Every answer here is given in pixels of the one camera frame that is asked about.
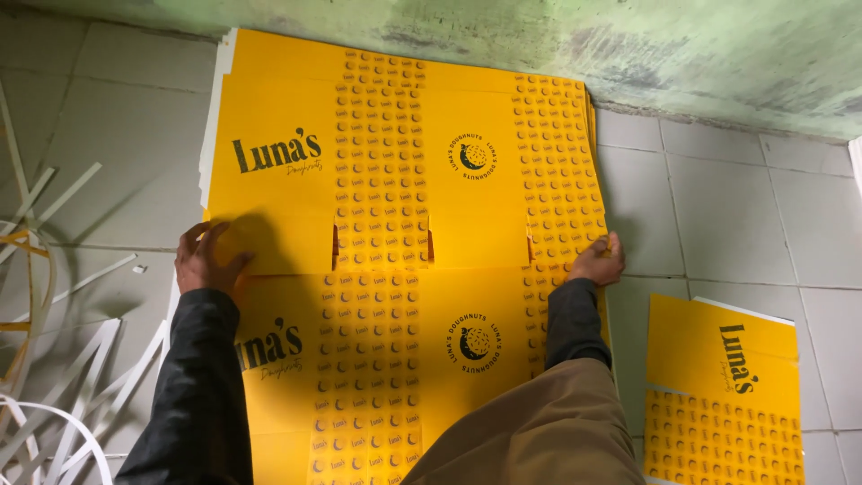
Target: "person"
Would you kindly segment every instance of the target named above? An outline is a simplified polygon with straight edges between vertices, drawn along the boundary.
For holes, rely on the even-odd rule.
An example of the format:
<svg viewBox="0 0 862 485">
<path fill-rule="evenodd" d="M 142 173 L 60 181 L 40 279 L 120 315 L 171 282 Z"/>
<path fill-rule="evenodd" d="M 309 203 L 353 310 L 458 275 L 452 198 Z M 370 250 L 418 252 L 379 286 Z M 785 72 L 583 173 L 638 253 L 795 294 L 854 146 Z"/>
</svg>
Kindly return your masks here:
<svg viewBox="0 0 862 485">
<path fill-rule="evenodd" d="M 174 265 L 182 296 L 171 349 L 150 422 L 118 484 L 253 483 L 234 352 L 240 311 L 230 297 L 252 255 L 237 255 L 227 266 L 216 262 L 213 249 L 227 228 L 200 223 L 180 237 Z M 624 268 L 614 232 L 579 255 L 566 283 L 548 298 L 547 371 L 452 425 L 402 483 L 644 483 L 612 381 L 610 350 L 599 335 L 597 287 L 618 282 Z"/>
</svg>

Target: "black sleeve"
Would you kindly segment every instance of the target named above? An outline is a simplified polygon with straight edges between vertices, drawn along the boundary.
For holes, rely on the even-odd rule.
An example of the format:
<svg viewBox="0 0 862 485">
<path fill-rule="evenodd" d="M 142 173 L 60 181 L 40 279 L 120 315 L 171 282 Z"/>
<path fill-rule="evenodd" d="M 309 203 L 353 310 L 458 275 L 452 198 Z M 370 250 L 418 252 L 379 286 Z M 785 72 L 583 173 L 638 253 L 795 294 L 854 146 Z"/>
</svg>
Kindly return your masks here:
<svg viewBox="0 0 862 485">
<path fill-rule="evenodd" d="M 200 289 L 180 297 L 150 422 L 117 484 L 252 484 L 246 395 L 234 351 L 239 321 L 225 293 Z"/>
<path fill-rule="evenodd" d="M 586 278 L 567 281 L 548 296 L 545 370 L 560 362 L 591 357 L 610 368 L 610 349 L 602 340 L 596 285 Z"/>
</svg>

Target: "hand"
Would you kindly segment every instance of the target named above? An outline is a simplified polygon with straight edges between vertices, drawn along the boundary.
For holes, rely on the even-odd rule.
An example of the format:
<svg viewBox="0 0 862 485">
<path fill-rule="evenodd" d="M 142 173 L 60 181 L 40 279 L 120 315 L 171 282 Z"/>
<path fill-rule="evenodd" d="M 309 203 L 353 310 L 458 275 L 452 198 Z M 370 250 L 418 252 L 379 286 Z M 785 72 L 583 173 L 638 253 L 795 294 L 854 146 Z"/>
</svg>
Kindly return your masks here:
<svg viewBox="0 0 862 485">
<path fill-rule="evenodd" d="M 219 266 L 213 251 L 219 236 L 228 230 L 230 223 L 216 224 L 212 229 L 209 226 L 209 222 L 195 224 L 179 238 L 173 266 L 177 269 L 180 294 L 213 288 L 229 295 L 234 291 L 236 277 L 254 257 L 253 253 L 240 253 L 227 266 Z"/>
<path fill-rule="evenodd" d="M 602 256 L 608 244 L 610 244 L 610 257 Z M 616 232 L 611 231 L 609 237 L 599 237 L 575 259 L 572 270 L 565 280 L 587 278 L 596 283 L 597 287 L 605 287 L 618 283 L 625 268 L 626 253 L 622 250 L 622 242 Z"/>
</svg>

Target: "tile floor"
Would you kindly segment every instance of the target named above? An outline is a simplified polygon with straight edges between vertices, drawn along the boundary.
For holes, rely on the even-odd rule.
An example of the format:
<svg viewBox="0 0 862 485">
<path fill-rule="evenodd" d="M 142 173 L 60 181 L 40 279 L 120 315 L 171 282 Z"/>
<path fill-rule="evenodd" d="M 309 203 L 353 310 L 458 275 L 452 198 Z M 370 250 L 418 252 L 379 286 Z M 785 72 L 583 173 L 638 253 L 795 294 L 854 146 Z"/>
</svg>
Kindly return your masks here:
<svg viewBox="0 0 862 485">
<path fill-rule="evenodd" d="M 131 266 L 147 266 L 121 268 L 56 307 L 28 394 L 44 392 L 92 322 L 125 318 L 115 376 L 164 317 L 171 248 L 200 218 L 197 158 L 215 56 L 209 42 L 0 13 L 0 79 L 25 170 L 32 183 L 58 168 L 36 212 L 103 165 L 46 226 L 65 243 L 59 285 L 131 251 L 140 255 Z M 632 434 L 643 432 L 649 293 L 718 299 L 796 321 L 808 482 L 862 483 L 862 199 L 846 148 L 604 110 L 597 133 L 609 227 L 629 253 L 608 303 Z M 0 150 L 7 216 L 17 207 L 10 170 Z M 22 269 L 20 257 L 0 268 L 0 320 L 22 312 Z M 147 421 L 154 374 L 106 446 L 112 467 Z"/>
</svg>

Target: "green wall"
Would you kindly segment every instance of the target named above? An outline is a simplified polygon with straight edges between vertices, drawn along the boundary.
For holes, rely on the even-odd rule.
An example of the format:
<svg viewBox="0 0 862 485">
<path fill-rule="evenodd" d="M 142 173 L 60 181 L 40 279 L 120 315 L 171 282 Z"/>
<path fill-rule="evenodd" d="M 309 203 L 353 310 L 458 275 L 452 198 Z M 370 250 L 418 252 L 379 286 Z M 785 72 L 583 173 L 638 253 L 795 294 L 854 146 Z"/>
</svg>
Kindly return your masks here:
<svg viewBox="0 0 862 485">
<path fill-rule="evenodd" d="M 582 79 L 598 101 L 862 135 L 859 0 L 19 0 L 217 35 L 240 26 Z"/>
</svg>

